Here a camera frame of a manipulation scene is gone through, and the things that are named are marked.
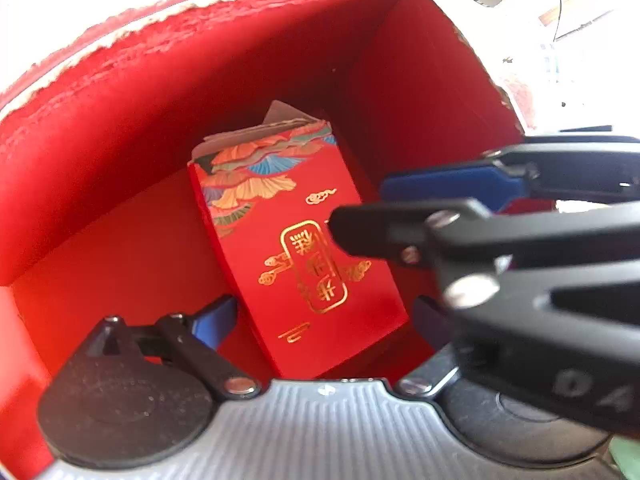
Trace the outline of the red envelope pack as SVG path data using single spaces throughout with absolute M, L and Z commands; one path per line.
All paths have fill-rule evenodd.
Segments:
M 360 195 L 332 126 L 281 101 L 213 134 L 189 164 L 216 255 L 279 376 L 370 356 L 408 321 L 388 265 L 334 243 L 330 214 Z

